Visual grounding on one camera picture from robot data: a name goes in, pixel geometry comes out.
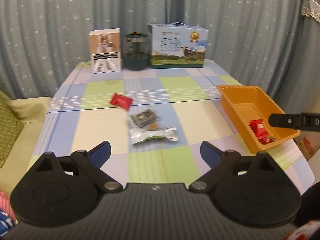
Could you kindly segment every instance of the glass jar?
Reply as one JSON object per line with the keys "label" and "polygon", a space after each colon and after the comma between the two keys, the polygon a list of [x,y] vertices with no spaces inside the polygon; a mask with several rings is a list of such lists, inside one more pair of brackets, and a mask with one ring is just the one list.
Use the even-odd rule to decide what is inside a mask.
{"label": "glass jar", "polygon": [[125,35],[124,65],[130,70],[142,70],[149,65],[148,35],[133,32]]}

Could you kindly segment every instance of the sofa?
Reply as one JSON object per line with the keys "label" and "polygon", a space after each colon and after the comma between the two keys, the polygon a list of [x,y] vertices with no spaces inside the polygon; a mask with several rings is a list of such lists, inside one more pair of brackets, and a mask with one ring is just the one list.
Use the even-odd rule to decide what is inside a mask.
{"label": "sofa", "polygon": [[0,191],[4,191],[10,196],[14,187],[28,170],[51,98],[11,100],[0,91],[0,100],[17,118],[20,130],[16,138],[10,138],[13,141],[13,146],[0,168]]}

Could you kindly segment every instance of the plastic tray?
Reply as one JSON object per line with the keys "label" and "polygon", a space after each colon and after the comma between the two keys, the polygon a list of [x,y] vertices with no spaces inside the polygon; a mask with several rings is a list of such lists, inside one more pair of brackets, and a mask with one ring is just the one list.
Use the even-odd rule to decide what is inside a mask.
{"label": "plastic tray", "polygon": [[[224,110],[251,153],[265,151],[300,135],[299,130],[269,125],[268,118],[271,114],[284,114],[284,111],[260,87],[219,85],[217,88],[221,92]],[[277,141],[266,145],[258,141],[249,126],[250,120],[257,119],[263,119],[263,125],[268,133]]]}

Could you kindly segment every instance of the checkered tablecloth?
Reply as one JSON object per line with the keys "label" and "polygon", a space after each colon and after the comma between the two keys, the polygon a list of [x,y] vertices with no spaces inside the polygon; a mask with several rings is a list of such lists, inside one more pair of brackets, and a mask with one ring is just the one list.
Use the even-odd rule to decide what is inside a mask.
{"label": "checkered tablecloth", "polygon": [[[78,149],[90,150],[104,140],[112,155],[102,170],[125,185],[127,182],[187,185],[210,168],[200,156],[207,140],[221,150],[251,155],[222,109],[215,85],[239,84],[217,64],[206,60],[203,68],[146,69],[92,74],[90,62],[79,64],[52,99],[44,129],[30,166],[45,151],[56,156]],[[134,98],[129,112],[108,102],[113,93]],[[179,141],[131,145],[128,115],[152,109],[159,126],[177,127]],[[293,140],[270,149],[301,193],[314,176]]]}

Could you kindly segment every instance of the lace trim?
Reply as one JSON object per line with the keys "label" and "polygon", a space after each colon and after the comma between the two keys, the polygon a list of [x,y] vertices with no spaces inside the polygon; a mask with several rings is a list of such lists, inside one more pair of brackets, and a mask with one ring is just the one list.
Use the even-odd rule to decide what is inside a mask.
{"label": "lace trim", "polygon": [[307,17],[313,17],[320,23],[320,4],[315,0],[303,0],[301,15]]}

